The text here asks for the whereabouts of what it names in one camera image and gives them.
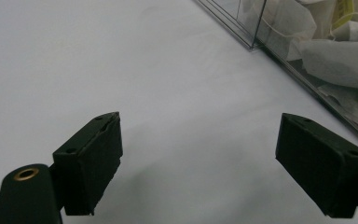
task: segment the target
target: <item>yellow object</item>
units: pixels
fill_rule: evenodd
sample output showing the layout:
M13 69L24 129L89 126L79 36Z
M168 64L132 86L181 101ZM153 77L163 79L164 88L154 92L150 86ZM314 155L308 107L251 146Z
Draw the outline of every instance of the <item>yellow object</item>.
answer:
M337 0L333 14L333 30L350 21L353 17L353 0Z

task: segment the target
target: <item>screw hole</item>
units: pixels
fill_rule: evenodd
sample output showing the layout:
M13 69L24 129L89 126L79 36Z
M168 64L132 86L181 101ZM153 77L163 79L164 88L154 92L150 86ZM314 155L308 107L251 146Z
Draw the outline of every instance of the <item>screw hole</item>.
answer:
M66 149L65 152L68 154L71 154L71 153L76 152L76 149L74 147L71 147L71 148Z
M39 169L37 168L25 169L16 173L16 175L14 175L14 179L17 181L31 179L32 177L36 176L37 173L39 173Z
M358 156L358 151L351 150L351 151L350 151L350 154L351 154L352 156Z

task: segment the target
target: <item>transparent container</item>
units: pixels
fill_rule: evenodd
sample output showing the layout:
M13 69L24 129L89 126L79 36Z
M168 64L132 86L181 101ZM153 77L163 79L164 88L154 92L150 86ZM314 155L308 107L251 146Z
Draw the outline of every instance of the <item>transparent container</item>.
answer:
M358 0L199 0L358 132Z

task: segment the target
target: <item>white table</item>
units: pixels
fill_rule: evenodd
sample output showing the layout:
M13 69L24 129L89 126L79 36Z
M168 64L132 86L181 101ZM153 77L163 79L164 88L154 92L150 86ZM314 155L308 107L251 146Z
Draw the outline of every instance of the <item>white table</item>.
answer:
M358 223L274 159L283 112L358 137L196 2L0 1L0 184L111 111L122 164L96 215L65 224Z

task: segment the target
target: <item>tabletop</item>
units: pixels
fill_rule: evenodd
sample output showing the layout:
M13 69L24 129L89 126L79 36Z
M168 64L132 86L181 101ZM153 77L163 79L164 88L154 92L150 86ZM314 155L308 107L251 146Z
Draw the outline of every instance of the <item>tabletop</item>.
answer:
M282 113L358 136L197 1L0 1L0 184L113 111L122 163L95 216L64 223L358 223L275 160Z

